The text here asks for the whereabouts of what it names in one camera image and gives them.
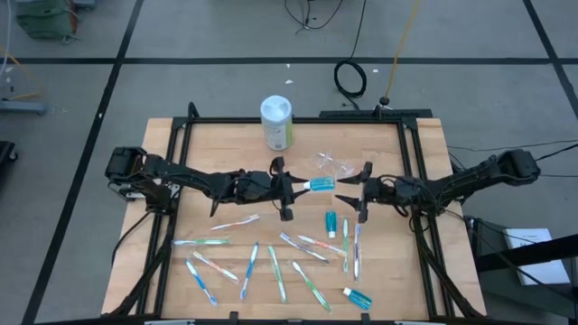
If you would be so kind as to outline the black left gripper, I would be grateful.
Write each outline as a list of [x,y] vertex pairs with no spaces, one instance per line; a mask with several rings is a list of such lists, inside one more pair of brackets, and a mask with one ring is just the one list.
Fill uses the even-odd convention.
[[277,156],[273,159],[269,167],[269,174],[272,177],[271,187],[273,200],[280,201],[279,214],[282,221],[292,221],[293,211],[289,205],[293,204],[300,196],[311,190],[300,190],[293,192],[293,183],[306,183],[310,180],[293,176],[290,172],[284,171],[284,157]]

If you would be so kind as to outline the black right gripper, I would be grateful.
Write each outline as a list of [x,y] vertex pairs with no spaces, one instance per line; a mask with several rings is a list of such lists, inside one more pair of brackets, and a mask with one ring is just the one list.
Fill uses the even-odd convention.
[[368,221],[368,204],[377,203],[381,205],[395,206],[396,205],[396,191],[394,187],[386,185],[379,178],[371,176],[373,164],[365,162],[360,173],[338,179],[342,183],[361,183],[362,192],[360,199],[347,197],[343,195],[336,195],[336,198],[345,202],[346,204],[359,211],[359,223]]

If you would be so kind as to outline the clear acrylic organizer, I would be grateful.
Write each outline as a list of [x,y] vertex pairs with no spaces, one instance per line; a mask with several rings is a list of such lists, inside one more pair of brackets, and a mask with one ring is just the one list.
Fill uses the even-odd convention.
[[348,178],[353,175],[354,167],[345,160],[335,159],[331,152],[317,153],[313,164],[324,173],[335,179]]

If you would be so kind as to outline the green white toothbrush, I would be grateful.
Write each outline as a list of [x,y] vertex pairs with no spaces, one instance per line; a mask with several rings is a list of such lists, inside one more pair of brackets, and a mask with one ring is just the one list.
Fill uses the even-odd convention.
[[201,238],[201,239],[175,239],[172,241],[175,246],[219,246],[228,245],[230,241],[228,239],[221,238]]
[[297,262],[292,262],[292,266],[294,268],[294,270],[303,278],[303,280],[306,282],[307,286],[309,287],[309,289],[312,291],[312,294],[314,295],[314,297],[316,298],[316,300],[319,302],[319,304],[323,307],[324,310],[326,310],[327,312],[331,312],[331,306],[330,304],[327,302],[327,300],[325,299],[325,297],[322,295],[322,293],[317,289],[317,287],[313,284],[313,282],[310,280],[310,278],[305,274],[305,272],[303,271],[302,267],[299,266],[299,264]]
[[273,273],[275,275],[275,279],[277,281],[281,302],[287,303],[287,296],[286,296],[286,292],[285,292],[285,288],[284,288],[283,277],[281,274],[280,266],[278,264],[275,249],[273,246],[268,246],[267,251],[268,251],[270,258],[271,258],[272,270],[273,270]]
[[349,273],[349,221],[343,218],[342,224],[342,249],[344,251],[344,259],[342,270],[345,274]]

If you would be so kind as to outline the purple white toothbrush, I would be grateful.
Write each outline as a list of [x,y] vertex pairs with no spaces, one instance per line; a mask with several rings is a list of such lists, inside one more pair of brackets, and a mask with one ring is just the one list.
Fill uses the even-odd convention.
[[284,240],[284,242],[286,242],[290,246],[293,246],[294,248],[297,248],[298,250],[301,250],[304,253],[311,255],[311,256],[315,257],[316,259],[318,259],[318,260],[320,260],[326,264],[328,264],[330,262],[327,258],[323,257],[322,255],[317,254],[316,252],[312,251],[311,249],[297,244],[288,235],[286,235],[284,232],[280,233],[280,238],[282,238]]
[[359,234],[360,234],[360,224],[356,224],[354,229],[354,281],[359,281],[360,273],[360,259],[359,259]]

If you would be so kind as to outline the white green wipes canister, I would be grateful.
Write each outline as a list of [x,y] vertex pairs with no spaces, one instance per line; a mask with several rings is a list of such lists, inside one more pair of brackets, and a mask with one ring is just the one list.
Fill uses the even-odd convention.
[[283,151],[293,141],[293,108],[290,101],[273,95],[260,106],[261,123],[264,127],[266,145],[275,151]]

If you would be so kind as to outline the black side stand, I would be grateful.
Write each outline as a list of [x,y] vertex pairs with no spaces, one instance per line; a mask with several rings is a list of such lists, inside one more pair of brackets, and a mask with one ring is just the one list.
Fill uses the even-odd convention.
[[[578,234],[509,249],[503,227],[468,216],[471,251],[489,315],[500,320],[578,325]],[[544,284],[520,266],[561,260],[569,284]]]

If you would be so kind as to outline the white paper booklet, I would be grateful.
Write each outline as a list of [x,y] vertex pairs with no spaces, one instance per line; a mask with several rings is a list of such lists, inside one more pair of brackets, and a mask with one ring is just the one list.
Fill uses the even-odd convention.
[[[552,240],[547,228],[505,228],[503,233],[509,249]],[[570,283],[570,278],[561,260],[536,265],[523,265],[520,266],[520,269],[544,284]]]

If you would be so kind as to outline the grey floor stand base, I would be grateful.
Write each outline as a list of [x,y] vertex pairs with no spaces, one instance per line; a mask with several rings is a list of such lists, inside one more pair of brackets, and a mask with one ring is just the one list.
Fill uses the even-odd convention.
[[46,104],[0,98],[0,113],[35,113],[44,115],[48,110]]

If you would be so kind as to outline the black floor object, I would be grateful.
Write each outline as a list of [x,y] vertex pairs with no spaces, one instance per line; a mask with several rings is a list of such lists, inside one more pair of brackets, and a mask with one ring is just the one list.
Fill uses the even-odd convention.
[[18,158],[19,155],[15,150],[15,143],[0,141],[0,182],[6,179]]

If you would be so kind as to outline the green bag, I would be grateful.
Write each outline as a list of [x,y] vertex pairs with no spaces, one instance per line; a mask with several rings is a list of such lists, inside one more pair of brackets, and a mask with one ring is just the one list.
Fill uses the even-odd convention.
[[16,21],[33,39],[78,39],[79,17],[71,0],[22,0],[16,3]]

